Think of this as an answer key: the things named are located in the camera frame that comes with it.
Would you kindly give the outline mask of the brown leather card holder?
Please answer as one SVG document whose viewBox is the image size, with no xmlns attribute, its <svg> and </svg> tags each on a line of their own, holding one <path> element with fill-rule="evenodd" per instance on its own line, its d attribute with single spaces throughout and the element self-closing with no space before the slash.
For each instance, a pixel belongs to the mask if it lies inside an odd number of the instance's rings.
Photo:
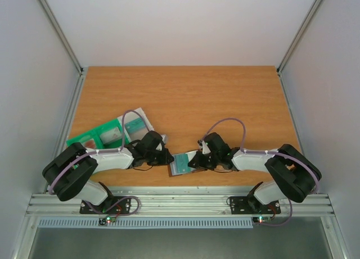
<svg viewBox="0 0 360 259">
<path fill-rule="evenodd" d="M 169 165 L 169 176 L 174 177 L 202 172 L 202 169 L 196 169 L 188 165 L 195 157 L 196 152 L 197 151 L 190 151 L 173 155 L 174 161 Z"/>
</svg>

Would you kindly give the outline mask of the teal VIP credit card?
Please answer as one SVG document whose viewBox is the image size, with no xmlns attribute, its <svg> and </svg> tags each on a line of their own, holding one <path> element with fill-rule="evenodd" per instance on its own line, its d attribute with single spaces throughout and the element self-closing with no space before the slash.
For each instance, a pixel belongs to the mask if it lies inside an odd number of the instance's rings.
<svg viewBox="0 0 360 259">
<path fill-rule="evenodd" d="M 190 174 L 194 171 L 188 167 L 189 156 L 186 153 L 174 155 L 174 162 L 170 164 L 170 175 L 180 176 L 184 174 Z"/>
</svg>

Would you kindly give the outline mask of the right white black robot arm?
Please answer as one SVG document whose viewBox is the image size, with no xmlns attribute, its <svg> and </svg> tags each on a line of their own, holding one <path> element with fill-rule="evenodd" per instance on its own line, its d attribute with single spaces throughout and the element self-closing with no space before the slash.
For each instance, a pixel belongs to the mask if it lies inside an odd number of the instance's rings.
<svg viewBox="0 0 360 259">
<path fill-rule="evenodd" d="M 272 181 L 261 181 L 243 200 L 244 208 L 252 214 L 281 199 L 302 203 L 307 195 L 317 191 L 322 178 L 319 169 L 291 144 L 269 151 L 230 148 L 217 133 L 207 135 L 200 142 L 200 150 L 189 159 L 188 165 L 197 170 L 214 171 L 221 166 L 228 171 L 269 173 Z"/>
</svg>

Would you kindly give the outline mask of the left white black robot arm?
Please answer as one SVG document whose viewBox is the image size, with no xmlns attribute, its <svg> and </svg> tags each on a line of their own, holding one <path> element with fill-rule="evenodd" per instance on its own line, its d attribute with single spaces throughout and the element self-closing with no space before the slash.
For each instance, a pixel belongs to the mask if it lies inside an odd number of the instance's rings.
<svg viewBox="0 0 360 259">
<path fill-rule="evenodd" d="M 118 148 L 92 149 L 75 142 L 61 152 L 42 171 L 49 184 L 49 194 L 62 202 L 78 198 L 94 206 L 100 213 L 109 212 L 115 197 L 103 183 L 91 180 L 92 175 L 114 169 L 138 169 L 166 166 L 174 157 L 165 147 L 164 138 L 150 130 L 137 139 Z"/>
</svg>

